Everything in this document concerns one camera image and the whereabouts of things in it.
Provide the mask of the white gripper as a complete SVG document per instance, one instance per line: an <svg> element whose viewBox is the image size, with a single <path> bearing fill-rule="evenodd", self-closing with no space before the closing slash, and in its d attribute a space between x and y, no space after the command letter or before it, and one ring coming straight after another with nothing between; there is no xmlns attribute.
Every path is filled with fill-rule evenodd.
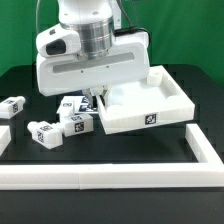
<svg viewBox="0 0 224 224"><path fill-rule="evenodd" d="M57 24L36 38L39 92L52 96L82 90L95 107L90 88L136 81L149 74L149 35L138 29L119 36L109 23L87 24L75 30Z"/></svg>

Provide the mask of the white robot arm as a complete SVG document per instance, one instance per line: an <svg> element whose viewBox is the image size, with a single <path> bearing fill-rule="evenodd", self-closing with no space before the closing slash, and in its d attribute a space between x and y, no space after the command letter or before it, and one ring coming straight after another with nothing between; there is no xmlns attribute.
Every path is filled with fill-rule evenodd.
<svg viewBox="0 0 224 224"><path fill-rule="evenodd" d="M37 35L37 83L45 96L136 81L149 74L146 30L119 29L119 0L57 0L59 23Z"/></svg>

